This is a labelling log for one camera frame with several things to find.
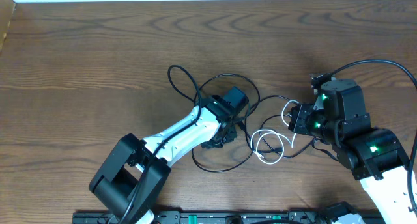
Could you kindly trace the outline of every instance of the black cable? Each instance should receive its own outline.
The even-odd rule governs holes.
[[[198,106],[199,106],[199,109],[198,109],[198,112],[197,112],[197,116],[193,119],[193,121],[191,121],[191,123],[189,123],[189,124],[187,124],[185,127],[183,127],[183,128],[181,128],[181,129],[179,129],[178,131],[176,131],[175,133],[173,133],[173,134],[171,134],[170,136],[168,136],[166,139],[164,139],[164,140],[162,140],[161,141],[161,143],[156,147],[156,149],[155,149],[155,151],[153,152],[153,154],[152,154],[152,156],[151,156],[151,158],[150,158],[150,160],[149,161],[152,161],[153,159],[155,159],[155,157],[156,157],[156,155],[158,154],[158,152],[159,152],[159,150],[161,149],[161,148],[163,148],[167,143],[168,143],[168,141],[169,140],[171,140],[172,138],[174,138],[175,136],[177,136],[179,133],[181,133],[181,132],[183,132],[184,130],[186,130],[187,128],[189,128],[190,126],[192,126],[193,124],[195,124],[198,120],[199,120],[199,118],[200,118],[200,116],[201,116],[201,93],[200,93],[200,89],[199,89],[199,87],[198,87],[198,85],[197,85],[197,83],[195,82],[195,79],[191,76],[191,74],[187,71],[187,70],[185,70],[185,68],[183,68],[183,67],[181,67],[181,66],[179,66],[179,65],[171,65],[169,68],[168,68],[168,72],[167,72],[167,74],[168,74],[168,80],[169,80],[169,82],[170,82],[170,84],[172,85],[172,87],[179,93],[179,94],[181,94],[182,96],[184,96],[184,97],[186,97],[186,98],[188,98],[188,99],[190,99],[191,101],[192,101],[192,99],[191,98],[189,98],[189,97],[187,97],[187,95],[185,95],[184,93],[182,93],[180,90],[178,90],[178,88],[174,85],[174,83],[172,82],[172,79],[171,79],[171,70],[173,69],[173,68],[179,68],[179,69],[181,69],[189,78],[190,78],[190,80],[192,81],[192,83],[194,84],[194,87],[195,87],[195,91],[197,92],[196,93],[196,95],[198,96]],[[151,163],[148,163],[148,165],[144,168],[144,170],[143,170],[143,172],[142,172],[142,174],[145,174],[145,173],[147,173],[148,172],[148,170],[149,170],[149,167],[150,167],[150,165],[151,165]],[[141,187],[141,185],[142,185],[142,179],[143,179],[143,176],[141,176],[140,177],[140,179],[139,179],[139,182],[137,183],[137,186],[134,188],[134,190],[133,190],[133,194],[132,194],[132,199],[130,200],[130,202],[129,202],[129,205],[127,206],[127,208],[126,208],[126,211],[124,211],[124,214],[123,214],[123,217],[120,219],[120,221],[119,221],[119,223],[121,224],[121,223],[123,223],[123,221],[126,219],[126,217],[127,217],[127,215],[129,214],[129,212],[131,211],[131,209],[132,209],[132,207],[133,207],[133,204],[135,203],[135,200],[136,200],[136,197],[137,197],[137,194],[139,193],[139,190],[140,190],[140,187]]]
[[[230,73],[226,73],[226,74],[219,74],[219,75],[217,75],[217,76],[214,76],[214,77],[212,77],[212,78],[210,78],[209,80],[207,80],[206,82],[204,82],[201,86],[200,86],[200,90],[207,84],[207,83],[209,83],[209,82],[211,82],[211,81],[213,81],[213,80],[215,80],[215,79],[218,79],[219,77],[227,77],[227,76],[230,76],[230,77],[239,77],[239,78],[242,78],[243,80],[245,80],[245,81],[247,81],[248,83],[250,83],[251,85],[252,85],[252,87],[255,89],[255,91],[256,91],[256,93],[257,93],[257,95],[258,95],[258,101],[257,101],[257,103],[259,103],[260,101],[261,101],[261,94],[259,93],[259,89],[257,88],[257,86],[253,83],[253,81],[252,80],[250,80],[249,78],[247,78],[247,77],[245,77],[245,76],[242,76],[242,75],[239,75],[239,74],[230,74]],[[257,108],[257,104],[254,104],[252,107],[248,107],[248,109],[251,109],[251,108],[253,108],[253,110],[249,113],[249,115],[246,115],[244,118],[246,119],[246,118],[248,118],[255,110],[256,110],[256,108]]]
[[[311,144],[311,146],[315,149],[315,150],[319,150],[319,151],[321,151],[321,152],[323,152],[324,154],[326,154],[328,157],[330,157],[332,160],[334,160],[334,161],[339,161],[336,157],[334,157],[333,156],[333,154],[332,153],[330,153],[329,151],[327,151],[327,150],[325,150],[325,149],[319,149],[319,148],[317,148],[317,147],[315,147],[315,142],[317,142],[317,141],[314,141],[312,144]]]
[[[262,124],[261,124],[261,127],[259,127],[259,129],[262,129],[263,128],[263,126],[265,125],[265,123],[267,122],[267,121],[269,121],[270,119],[273,119],[274,117],[280,117],[281,116],[281,114],[277,114],[277,115],[272,115],[271,117],[268,117],[267,119],[265,119],[263,122],[262,122]],[[279,156],[281,156],[281,154],[279,153],[279,152],[282,152],[282,148],[280,147],[280,148],[272,148],[271,147],[271,145],[269,145],[269,143],[268,143],[268,141],[266,141],[266,139],[263,137],[262,138],[262,141],[268,146],[268,148],[270,148],[271,149],[271,151],[268,151],[268,152],[265,152],[265,151],[260,151],[260,150],[258,150],[258,152],[260,152],[260,153],[269,153],[269,152],[275,152],[277,155],[279,155]]]
[[[261,102],[261,94],[259,93],[259,89],[257,88],[257,86],[255,85],[255,83],[252,81],[252,80],[250,80],[249,78],[247,78],[247,77],[245,77],[245,76],[242,76],[242,75],[239,75],[239,74],[230,74],[230,73],[226,73],[226,74],[219,74],[219,75],[217,75],[217,76],[214,76],[214,77],[212,77],[212,78],[210,78],[209,80],[207,80],[207,81],[205,81],[203,84],[202,84],[202,86],[200,86],[200,88],[199,88],[199,90],[201,90],[207,83],[209,83],[209,82],[211,82],[211,81],[213,81],[213,80],[215,80],[215,79],[218,79],[219,77],[227,77],[227,76],[230,76],[230,77],[239,77],[239,78],[242,78],[242,79],[244,79],[244,80],[246,80],[248,83],[250,83],[252,86],[253,86],[253,88],[255,89],[255,91],[256,91],[256,93],[257,93],[257,95],[258,95],[258,99],[257,99],[257,102],[255,103],[255,104],[253,104],[252,106],[250,105],[250,104],[248,104],[248,111],[247,111],[247,113],[245,114],[245,116],[244,117],[241,117],[241,118],[239,118],[238,119],[238,121],[239,122],[242,122],[243,120],[245,121],[245,123],[244,123],[244,132],[245,132],[245,138],[247,138],[248,137],[248,132],[246,131],[246,119],[255,111],[255,109],[257,108],[257,106],[258,106],[258,104]],[[252,156],[252,154],[253,154],[253,150],[251,149],[251,152],[250,152],[250,154],[243,160],[243,161],[241,161],[240,163],[238,163],[237,165],[235,165],[235,166],[233,166],[233,167],[230,167],[230,168],[228,168],[228,169],[219,169],[219,170],[210,170],[210,169],[206,169],[206,168],[204,168],[204,167],[202,167],[201,166],[201,163],[199,163],[198,161],[197,161],[197,159],[195,158],[195,156],[194,156],[194,148],[193,149],[191,149],[191,157],[192,157],[192,159],[193,159],[193,162],[195,163],[195,165],[199,168],[199,169],[201,169],[201,170],[203,170],[203,171],[206,171],[206,172],[210,172],[210,173],[222,173],[222,172],[227,172],[227,171],[230,171],[230,170],[232,170],[232,169],[236,169],[237,167],[239,167],[239,166],[241,166],[243,163],[245,163],[251,156]]]
[[[339,124],[342,121],[343,121],[343,119],[337,119],[334,122],[334,125],[333,125],[333,127],[334,127],[334,129],[333,129],[333,132],[334,132],[334,141],[336,143],[336,146],[338,146],[339,148],[341,148],[340,140],[339,140]]]
[[[385,63],[385,64],[392,64],[398,68],[400,68],[402,71],[404,71],[404,73],[411,79],[411,81],[413,82],[414,86],[417,89],[417,80],[416,78],[413,76],[413,74],[411,74],[411,72],[409,70],[407,70],[403,65],[394,62],[394,61],[390,61],[390,60],[385,60],[385,59],[366,59],[366,60],[362,60],[362,61],[355,61],[353,63],[350,64],[346,64],[345,66],[342,66],[341,68],[338,68],[337,70],[334,70],[333,72],[326,74],[326,77],[331,77],[334,74],[345,70],[346,68],[352,67],[354,65],[357,64],[366,64],[366,63]],[[414,143],[411,149],[411,156],[410,156],[410,163],[408,165],[407,168],[407,189],[409,192],[409,197],[410,197],[410,202],[411,202],[411,206],[412,206],[412,210],[414,211],[414,213],[417,216],[417,204],[416,204],[416,200],[414,199],[414,193],[412,191],[412,168],[414,167],[414,161],[416,158],[416,153],[417,153],[417,132],[416,132],[416,136],[414,138]]]
[[[252,224],[275,224],[275,223],[302,224],[301,222],[286,220],[286,219],[258,221],[258,222],[252,223]]]
[[[270,95],[270,96],[267,96],[267,97],[264,97],[264,98],[262,98],[261,100],[259,100],[258,102],[256,102],[253,106],[255,106],[255,107],[257,107],[261,102],[263,102],[263,101],[265,101],[265,100],[267,100],[267,99],[270,99],[270,98],[281,98],[281,99],[284,99],[284,100],[287,100],[287,101],[290,101],[290,99],[289,98],[287,98],[287,97],[284,97],[284,96],[281,96],[281,95],[279,95],[279,94],[274,94],[274,95]],[[273,149],[268,143],[266,143],[266,145],[271,149],[271,151],[266,151],[266,150],[258,150],[258,152],[260,152],[260,153],[273,153],[273,152],[275,152],[275,153],[277,153],[277,152],[281,152],[282,151],[282,148],[275,148],[275,149]]]

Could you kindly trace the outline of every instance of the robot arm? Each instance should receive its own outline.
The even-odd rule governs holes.
[[[248,97],[242,91],[233,87],[224,97],[211,96],[201,103],[199,119],[185,130],[184,127],[196,118],[199,106],[156,135],[142,140],[131,133],[124,136],[91,180],[90,191],[110,212],[120,219],[128,211],[123,223],[149,224],[154,219],[150,208],[172,165],[191,149],[200,144],[223,147],[237,136],[234,129],[237,115],[248,104]],[[169,137],[171,139],[154,155],[160,143]],[[142,172],[139,181],[124,168],[125,163]]]
[[[313,78],[312,87],[316,102],[293,107],[289,129],[331,144],[386,223],[417,223],[406,185],[409,158],[394,133],[371,127],[361,88],[353,80],[325,76]],[[412,186],[415,190],[414,173]]]

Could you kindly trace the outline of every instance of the green led light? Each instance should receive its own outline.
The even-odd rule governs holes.
[[[378,151],[377,146],[372,146],[372,147],[370,147],[369,149],[371,149],[371,152],[376,152],[376,151]]]

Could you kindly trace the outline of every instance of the wood grain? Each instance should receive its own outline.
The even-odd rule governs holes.
[[[0,52],[14,10],[13,0],[0,0]]]
[[[417,73],[417,0],[280,0],[18,4],[0,58],[0,220],[69,223],[77,210],[103,210],[87,188],[125,134],[145,137],[191,110],[170,86],[180,64],[202,84],[224,72],[252,79],[262,96],[313,100],[309,74],[365,58],[393,59]],[[416,131],[416,91],[386,65],[340,73],[364,90],[375,126],[407,152]],[[174,82],[193,94],[180,72]],[[218,80],[206,94],[239,86]],[[269,100],[248,120],[252,132],[277,114]],[[268,125],[287,130],[278,120]],[[241,132],[223,150],[196,150],[226,168],[248,153]],[[297,137],[296,148],[308,142]],[[224,174],[200,171],[188,154],[158,204],[183,210],[285,210],[348,201],[375,208],[350,172],[315,150],[266,166],[252,157]]]

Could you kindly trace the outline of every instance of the wooden surface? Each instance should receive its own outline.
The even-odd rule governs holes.
[[[0,0],[0,52],[14,10],[13,0]]]
[[[192,108],[171,88],[169,65],[183,65],[199,84],[234,72],[252,79],[262,96],[311,102],[309,74],[355,60],[393,59],[416,75],[416,13],[417,0],[17,5],[0,57],[1,222],[69,223],[77,210],[103,210],[88,184],[115,143],[130,132],[142,138],[166,129]],[[386,65],[338,77],[355,78],[373,125],[391,129],[409,153],[417,97],[408,77]],[[173,79],[194,93],[185,75],[175,72]],[[233,78],[205,92],[222,94],[231,85],[255,101],[251,87]],[[262,103],[249,130],[283,105]],[[278,119],[268,126],[289,135]],[[308,139],[297,137],[296,148]],[[196,151],[212,169],[247,153],[242,132],[223,150]],[[338,201],[374,208],[348,170],[310,148],[273,166],[253,156],[224,174],[199,170],[187,154],[174,165],[158,204],[285,210]]]

